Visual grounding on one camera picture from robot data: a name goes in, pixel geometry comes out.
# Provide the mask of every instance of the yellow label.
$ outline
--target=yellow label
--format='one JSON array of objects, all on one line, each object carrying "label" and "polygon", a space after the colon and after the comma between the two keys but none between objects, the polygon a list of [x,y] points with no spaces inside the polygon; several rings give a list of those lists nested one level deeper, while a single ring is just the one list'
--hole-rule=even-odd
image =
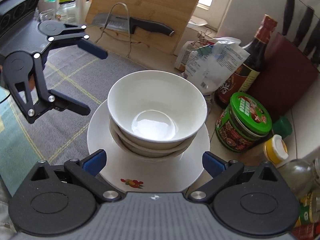
[{"label": "yellow label", "polygon": [[257,76],[259,76],[260,72],[251,70],[247,79],[243,82],[242,86],[239,89],[239,92],[247,92],[251,87],[252,83],[256,80]]}]

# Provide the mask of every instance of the bottle label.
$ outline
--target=bottle label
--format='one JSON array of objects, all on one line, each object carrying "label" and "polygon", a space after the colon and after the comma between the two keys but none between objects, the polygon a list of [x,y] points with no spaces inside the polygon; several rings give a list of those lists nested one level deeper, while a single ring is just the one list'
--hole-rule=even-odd
[{"label": "bottle label", "polygon": [[315,221],[312,218],[312,196],[313,193],[310,192],[308,193],[308,195],[300,199],[300,215],[295,227],[315,223]]},{"label": "bottle label", "polygon": [[254,71],[246,64],[242,64],[237,70],[217,89],[218,98],[228,104],[233,93],[246,92],[260,72]]}]

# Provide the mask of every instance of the soy sauce bottle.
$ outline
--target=soy sauce bottle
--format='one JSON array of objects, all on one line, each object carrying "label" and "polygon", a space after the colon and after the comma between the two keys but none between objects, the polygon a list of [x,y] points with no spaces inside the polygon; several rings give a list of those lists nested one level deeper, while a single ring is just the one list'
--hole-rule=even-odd
[{"label": "soy sauce bottle", "polygon": [[243,47],[250,53],[250,56],[215,92],[214,99],[223,109],[229,104],[233,93],[247,92],[260,74],[266,47],[276,26],[277,22],[265,15],[253,40]]}]

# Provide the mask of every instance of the robotic arm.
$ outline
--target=robotic arm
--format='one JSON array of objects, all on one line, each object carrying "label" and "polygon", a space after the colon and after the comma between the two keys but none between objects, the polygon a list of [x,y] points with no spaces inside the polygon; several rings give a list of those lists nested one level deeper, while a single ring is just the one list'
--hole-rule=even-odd
[{"label": "robotic arm", "polygon": [[[39,0],[0,0],[0,65],[1,79],[29,123],[51,109],[69,109],[88,115],[90,108],[57,91],[48,90],[43,69],[51,49],[78,45],[83,50],[105,59],[108,53],[90,42],[85,25],[59,21],[37,22],[34,12]],[[28,80],[34,75],[38,101],[33,104]],[[19,92],[24,91],[26,101]]]}]

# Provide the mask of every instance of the white plate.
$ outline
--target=white plate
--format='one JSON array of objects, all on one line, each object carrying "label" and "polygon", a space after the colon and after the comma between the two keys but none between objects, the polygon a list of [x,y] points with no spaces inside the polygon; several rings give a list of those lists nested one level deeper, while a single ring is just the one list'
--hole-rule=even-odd
[{"label": "white plate", "polygon": [[210,149],[208,130],[204,124],[183,154],[163,162],[141,161],[122,150],[113,140],[109,130],[107,101],[98,107],[91,118],[87,132],[87,144],[90,154],[99,149],[106,151],[107,165],[102,169],[100,175],[122,192],[182,191],[201,175],[204,170],[202,154]]}]

